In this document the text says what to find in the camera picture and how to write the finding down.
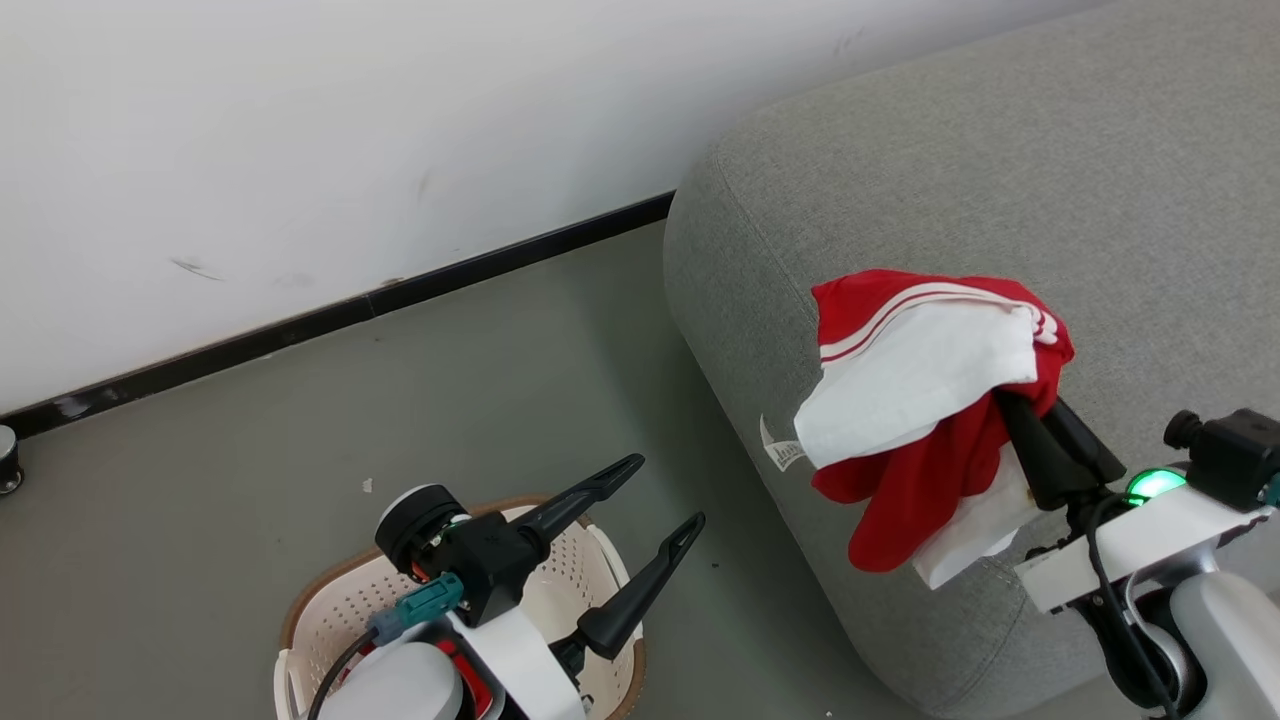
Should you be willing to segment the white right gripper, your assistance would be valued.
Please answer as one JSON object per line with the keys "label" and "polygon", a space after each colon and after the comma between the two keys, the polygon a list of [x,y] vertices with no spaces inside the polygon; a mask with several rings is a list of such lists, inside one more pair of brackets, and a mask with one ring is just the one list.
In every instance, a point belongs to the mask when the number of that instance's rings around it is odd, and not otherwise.
{"label": "white right gripper", "polygon": [[[1078,465],[1098,486],[1126,477],[1126,468],[1106,443],[1057,398],[1044,424],[1030,401],[1005,389],[995,404],[1012,445],[1036,506],[1051,512],[1078,492]],[[1105,578],[1124,580],[1147,571],[1208,541],[1271,519],[1277,510],[1263,505],[1243,512],[1189,487],[1185,471],[1153,468],[1126,486],[1112,519],[1085,523],[1085,529],[1061,548],[1050,550],[1015,566],[1015,573],[1041,612],[1050,612],[1101,588],[1093,557]]]}

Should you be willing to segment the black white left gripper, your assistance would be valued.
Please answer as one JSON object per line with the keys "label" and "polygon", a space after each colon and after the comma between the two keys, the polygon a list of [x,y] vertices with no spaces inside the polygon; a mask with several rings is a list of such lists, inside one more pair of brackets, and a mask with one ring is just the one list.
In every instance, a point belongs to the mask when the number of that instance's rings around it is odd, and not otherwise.
{"label": "black white left gripper", "polygon": [[[442,532],[434,569],[454,573],[463,598],[454,612],[461,639],[484,673],[526,719],[584,719],[579,688],[553,644],[521,603],[526,580],[550,547],[593,505],[621,489],[644,465],[630,454],[508,521],[490,512]],[[654,559],[602,606],[579,620],[575,639],[613,660],[643,623],[707,524],[695,512],[667,536]]]}

